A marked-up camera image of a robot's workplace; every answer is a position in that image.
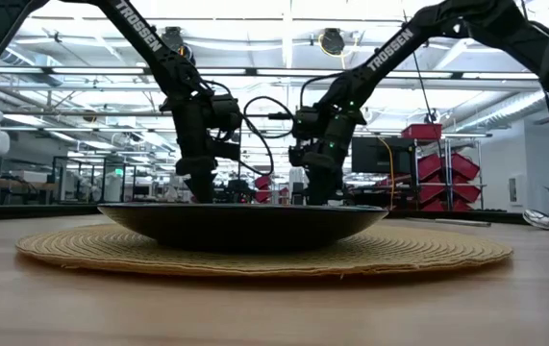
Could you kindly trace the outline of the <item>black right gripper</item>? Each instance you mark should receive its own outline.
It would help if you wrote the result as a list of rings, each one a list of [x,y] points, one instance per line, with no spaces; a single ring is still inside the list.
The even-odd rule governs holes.
[[[364,125],[359,110],[339,111],[328,121],[323,136],[317,141],[317,149],[310,152],[307,204],[321,206],[337,200],[342,190],[342,165],[357,125]],[[321,168],[333,168],[327,172]]]

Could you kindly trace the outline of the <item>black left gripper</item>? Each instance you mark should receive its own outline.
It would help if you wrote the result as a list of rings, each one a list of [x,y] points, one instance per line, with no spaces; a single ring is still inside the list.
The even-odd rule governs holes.
[[[172,108],[182,156],[176,162],[176,173],[189,175],[185,184],[197,203],[211,203],[213,200],[215,175],[212,171],[216,168],[216,160],[209,148],[207,131],[207,118],[211,114],[212,98],[204,95],[179,102]]]

